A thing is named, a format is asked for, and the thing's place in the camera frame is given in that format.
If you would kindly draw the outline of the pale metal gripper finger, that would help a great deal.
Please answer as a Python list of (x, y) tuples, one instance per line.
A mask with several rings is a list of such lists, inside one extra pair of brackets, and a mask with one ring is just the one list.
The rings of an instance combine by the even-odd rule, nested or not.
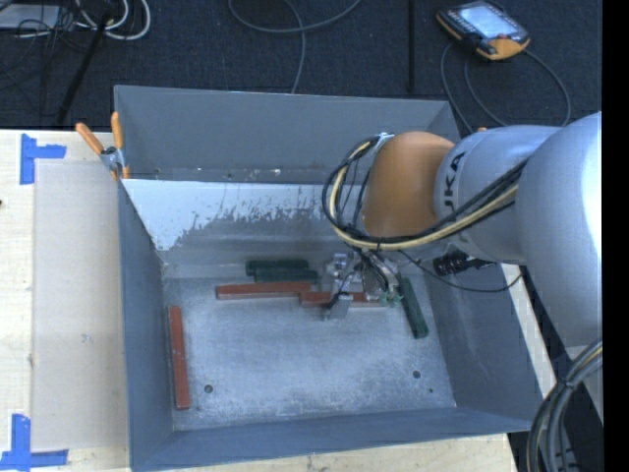
[(325, 321), (343, 320), (353, 302), (353, 298), (349, 293), (336, 293), (330, 299), (330, 302), (323, 307), (322, 317)]
[(350, 253), (336, 253), (325, 264), (325, 273), (334, 280), (347, 280), (355, 269), (355, 256)]

